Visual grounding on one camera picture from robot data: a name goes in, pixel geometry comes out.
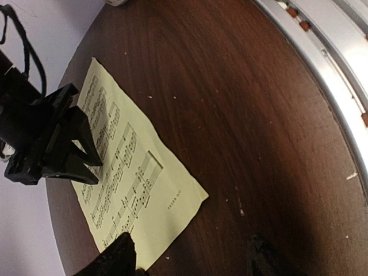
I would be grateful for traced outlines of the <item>aluminium front rail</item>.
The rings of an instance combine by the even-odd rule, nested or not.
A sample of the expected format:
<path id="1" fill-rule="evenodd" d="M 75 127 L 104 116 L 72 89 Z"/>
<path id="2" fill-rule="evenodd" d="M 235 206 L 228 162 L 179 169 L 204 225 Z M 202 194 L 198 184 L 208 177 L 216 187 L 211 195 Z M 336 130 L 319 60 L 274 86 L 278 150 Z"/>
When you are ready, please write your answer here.
<path id="1" fill-rule="evenodd" d="M 302 57 L 367 193 L 367 1 L 255 1 Z"/>

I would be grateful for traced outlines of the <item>yellow sheet music page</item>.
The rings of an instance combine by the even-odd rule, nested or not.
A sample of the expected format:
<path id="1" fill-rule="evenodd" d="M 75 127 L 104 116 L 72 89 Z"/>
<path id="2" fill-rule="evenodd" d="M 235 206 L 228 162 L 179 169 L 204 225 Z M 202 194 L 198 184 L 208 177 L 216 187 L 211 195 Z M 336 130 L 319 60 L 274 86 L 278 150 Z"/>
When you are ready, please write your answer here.
<path id="1" fill-rule="evenodd" d="M 103 162 L 96 185 L 73 188 L 99 252 L 130 233 L 136 266 L 150 268 L 182 233 L 208 193 L 161 141 L 153 124 L 92 59 L 78 106 Z"/>

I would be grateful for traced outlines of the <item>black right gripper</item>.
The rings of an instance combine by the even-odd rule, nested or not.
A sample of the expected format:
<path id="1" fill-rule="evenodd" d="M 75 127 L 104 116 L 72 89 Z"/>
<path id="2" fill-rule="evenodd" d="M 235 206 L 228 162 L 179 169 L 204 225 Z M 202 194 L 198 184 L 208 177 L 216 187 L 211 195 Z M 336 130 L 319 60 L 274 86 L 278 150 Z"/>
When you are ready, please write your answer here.
<path id="1" fill-rule="evenodd" d="M 69 84 L 44 99 L 45 106 L 37 112 L 43 123 L 27 147 L 9 159 L 7 179 L 25 185 L 36 185 L 41 178 L 98 183 L 87 166 L 102 166 L 102 160 L 87 115 L 80 107 L 71 106 L 77 93 Z"/>

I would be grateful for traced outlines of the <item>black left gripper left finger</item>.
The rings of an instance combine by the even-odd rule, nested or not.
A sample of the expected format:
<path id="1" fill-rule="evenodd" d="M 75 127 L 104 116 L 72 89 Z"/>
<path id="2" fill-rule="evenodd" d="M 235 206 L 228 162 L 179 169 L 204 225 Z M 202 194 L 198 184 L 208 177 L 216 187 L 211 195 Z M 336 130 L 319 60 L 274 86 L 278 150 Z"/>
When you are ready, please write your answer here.
<path id="1" fill-rule="evenodd" d="M 136 251 L 131 235 L 122 233 L 75 275 L 136 275 Z"/>

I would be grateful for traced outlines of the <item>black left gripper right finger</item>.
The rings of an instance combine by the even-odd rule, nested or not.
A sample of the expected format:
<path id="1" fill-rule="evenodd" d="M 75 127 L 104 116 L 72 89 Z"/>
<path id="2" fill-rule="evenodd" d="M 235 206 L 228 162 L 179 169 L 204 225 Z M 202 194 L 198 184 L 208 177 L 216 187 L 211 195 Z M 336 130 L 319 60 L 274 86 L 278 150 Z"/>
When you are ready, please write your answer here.
<path id="1" fill-rule="evenodd" d="M 251 275 L 287 275 L 288 264 L 282 254 L 260 234 L 250 239 Z"/>

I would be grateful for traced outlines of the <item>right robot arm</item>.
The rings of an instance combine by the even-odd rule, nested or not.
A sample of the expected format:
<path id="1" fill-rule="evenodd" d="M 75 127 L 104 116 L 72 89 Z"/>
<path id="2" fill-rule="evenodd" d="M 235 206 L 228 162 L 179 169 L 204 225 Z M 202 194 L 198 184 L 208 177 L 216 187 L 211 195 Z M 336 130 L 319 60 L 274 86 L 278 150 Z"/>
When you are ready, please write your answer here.
<path id="1" fill-rule="evenodd" d="M 41 178 L 61 178 L 96 185 L 89 170 L 102 160 L 95 147 L 89 119 L 72 106 L 78 90 L 65 85 L 47 95 L 44 67 L 32 47 L 15 10 L 1 6 L 4 21 L 12 20 L 22 41 L 25 68 L 20 72 L 1 54 L 1 148 L 14 149 L 4 176 L 24 185 L 36 185 Z"/>

